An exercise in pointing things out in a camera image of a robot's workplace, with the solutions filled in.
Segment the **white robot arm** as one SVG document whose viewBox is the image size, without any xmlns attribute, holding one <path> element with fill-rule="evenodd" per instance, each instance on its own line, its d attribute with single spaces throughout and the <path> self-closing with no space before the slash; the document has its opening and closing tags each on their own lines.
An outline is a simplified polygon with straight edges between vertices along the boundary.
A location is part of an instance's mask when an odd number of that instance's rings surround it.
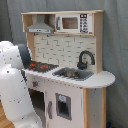
<svg viewBox="0 0 128 128">
<path fill-rule="evenodd" d="M 43 128 L 36 114 L 22 69 L 31 63 L 31 51 L 24 44 L 0 42 L 0 96 L 5 115 L 15 128 Z"/>
</svg>

